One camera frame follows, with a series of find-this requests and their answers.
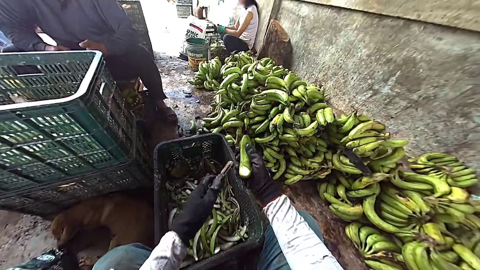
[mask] person's arm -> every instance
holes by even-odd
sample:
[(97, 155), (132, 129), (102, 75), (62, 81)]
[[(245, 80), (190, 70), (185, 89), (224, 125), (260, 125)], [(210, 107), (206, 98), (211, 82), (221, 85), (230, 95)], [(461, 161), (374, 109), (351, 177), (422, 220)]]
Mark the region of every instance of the person's arm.
[(173, 222), (140, 270), (178, 270), (187, 255), (187, 248), (213, 209), (223, 176), (207, 175), (190, 194), (184, 210)]
[(35, 33), (33, 23), (27, 22), (29, 9), (23, 4), (22, 1), (0, 0), (0, 29), (15, 46), (23, 50), (44, 50), (47, 44)]
[(237, 22), (234, 25), (228, 26), (225, 29), (232, 29), (232, 30), (237, 30), (240, 26), (240, 19), (237, 20)]
[(115, 33), (104, 39), (108, 54), (121, 55), (137, 42), (137, 33), (126, 11), (115, 0), (97, 0), (100, 13)]
[(252, 175), (247, 179), (251, 189), (264, 207), (278, 244), (293, 270), (342, 270), (307, 222), (295, 210), (287, 196), (268, 173), (263, 157), (251, 145), (247, 154), (252, 163)]
[(240, 24), (239, 27), (237, 27), (236, 30), (234, 29), (229, 29), (228, 27), (225, 29), (225, 34), (230, 34), (236, 37), (240, 37), (243, 32), (247, 29), (248, 25), (250, 24), (250, 21), (253, 19), (253, 13), (252, 12), (247, 12), (247, 15), (245, 16), (245, 20)]
[(187, 246), (176, 232), (170, 231), (161, 239), (140, 270), (177, 270), (187, 255)]
[(278, 244), (293, 270), (342, 270), (287, 196), (277, 197), (264, 207)]

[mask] white long sleeve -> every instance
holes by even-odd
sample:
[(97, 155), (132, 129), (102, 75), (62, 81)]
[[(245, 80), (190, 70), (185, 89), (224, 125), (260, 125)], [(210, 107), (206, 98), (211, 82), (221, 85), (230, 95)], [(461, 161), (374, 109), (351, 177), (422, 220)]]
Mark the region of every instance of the white long sleeve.
[(268, 203), (264, 212), (292, 270), (343, 270), (287, 196)]
[(175, 232), (170, 231), (160, 239), (140, 270), (178, 270), (186, 255), (186, 245)]

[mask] green glove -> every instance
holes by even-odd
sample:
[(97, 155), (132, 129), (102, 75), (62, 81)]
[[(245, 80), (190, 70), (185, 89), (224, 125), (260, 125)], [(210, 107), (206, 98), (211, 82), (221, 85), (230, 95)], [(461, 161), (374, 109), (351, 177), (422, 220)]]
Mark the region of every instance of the green glove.
[(218, 33), (221, 34), (221, 35), (224, 35), (225, 34), (225, 26), (221, 26), (219, 25), (218, 26)]

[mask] foot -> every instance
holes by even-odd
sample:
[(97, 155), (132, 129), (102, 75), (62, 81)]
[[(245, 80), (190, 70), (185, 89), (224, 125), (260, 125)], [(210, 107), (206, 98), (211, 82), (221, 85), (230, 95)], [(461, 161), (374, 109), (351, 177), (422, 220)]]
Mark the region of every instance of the foot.
[(82, 257), (78, 262), (78, 266), (81, 270), (92, 270), (99, 259), (100, 257)]
[(176, 113), (170, 107), (167, 107), (163, 100), (157, 102), (156, 109), (160, 113), (161, 118), (165, 121), (169, 123), (177, 121)]

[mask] white sleeveless top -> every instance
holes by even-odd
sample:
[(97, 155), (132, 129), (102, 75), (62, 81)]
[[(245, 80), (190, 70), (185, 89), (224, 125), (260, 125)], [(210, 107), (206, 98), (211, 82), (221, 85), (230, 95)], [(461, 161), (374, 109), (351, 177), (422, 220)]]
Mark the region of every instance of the white sleeveless top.
[(240, 16), (239, 19), (239, 25), (245, 21), (245, 17), (247, 16), (247, 13), (251, 12), (253, 13), (253, 18), (250, 21), (250, 23), (247, 26), (247, 29), (241, 34), (240, 39), (247, 42), (248, 48), (253, 48), (253, 44), (255, 43), (255, 37), (257, 36), (257, 27), (258, 27), (258, 12), (257, 12), (257, 7), (255, 5), (252, 5), (251, 7), (247, 8), (245, 10), (245, 13)]

